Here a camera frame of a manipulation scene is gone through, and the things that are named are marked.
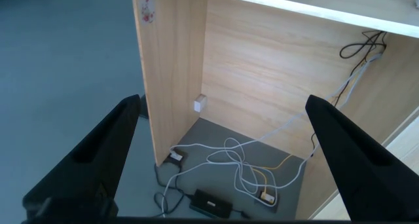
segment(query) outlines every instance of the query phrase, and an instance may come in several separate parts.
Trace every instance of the wood grain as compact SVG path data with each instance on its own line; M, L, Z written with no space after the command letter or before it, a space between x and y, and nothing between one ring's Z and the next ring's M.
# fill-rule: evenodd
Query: wood grain
M155 19L141 22L133 0L157 164L199 118L207 0L153 0Z
M238 0L208 0L201 117L259 138L304 111L310 94L326 97L359 59L339 50L364 40L363 28ZM264 142L305 158L307 117Z
M416 118L400 133L387 149L406 166L419 174L419 118ZM350 220L341 195L337 195L313 219L317 220Z
M390 144L418 116L418 51L419 39L391 35L382 59L366 70L350 102L342 109L383 146ZM297 219L313 217L336 195L336 184L319 151L306 165Z
M419 37L415 0L242 0L391 33Z

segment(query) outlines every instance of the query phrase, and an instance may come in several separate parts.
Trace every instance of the wooden desk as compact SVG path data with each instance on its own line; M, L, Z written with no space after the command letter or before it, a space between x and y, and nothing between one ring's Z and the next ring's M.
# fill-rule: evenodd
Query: wooden desk
M361 57L339 50L388 31L388 48L342 109L387 146L418 115L419 10L415 0L133 0L155 159L161 164L202 117L251 138L327 96ZM197 96L208 97L201 114ZM305 158L307 118L265 143ZM304 173L297 219L310 219L337 195L321 150Z

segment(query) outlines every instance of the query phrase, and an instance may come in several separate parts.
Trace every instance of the charger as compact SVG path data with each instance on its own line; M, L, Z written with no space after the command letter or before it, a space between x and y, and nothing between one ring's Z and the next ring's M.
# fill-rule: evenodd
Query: charger
M233 205L197 189L191 198L189 208L208 217L227 219L230 217Z

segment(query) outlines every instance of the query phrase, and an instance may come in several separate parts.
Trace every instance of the black power adapter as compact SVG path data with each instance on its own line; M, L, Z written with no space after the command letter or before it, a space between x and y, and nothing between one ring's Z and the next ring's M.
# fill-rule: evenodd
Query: black power adapter
M185 161L186 157L187 154L185 152L182 152L178 149L174 149L170 151L170 154L167 156L164 162L170 162L178 167L182 167L183 161Z
M229 218L233 205L229 202L214 197L208 193L197 189L194 196L191 198L189 207L192 210L200 212L212 218Z

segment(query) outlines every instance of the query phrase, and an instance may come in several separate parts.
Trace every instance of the sticker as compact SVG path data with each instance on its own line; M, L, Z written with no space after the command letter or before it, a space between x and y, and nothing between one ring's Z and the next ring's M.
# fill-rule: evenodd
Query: sticker
M155 2L154 0L140 0L141 6L141 23L151 24L155 19Z
M207 202L207 204L209 204L209 205L211 205L211 206L215 207L215 204L214 204L213 202L211 202L211 201L208 201L208 202Z

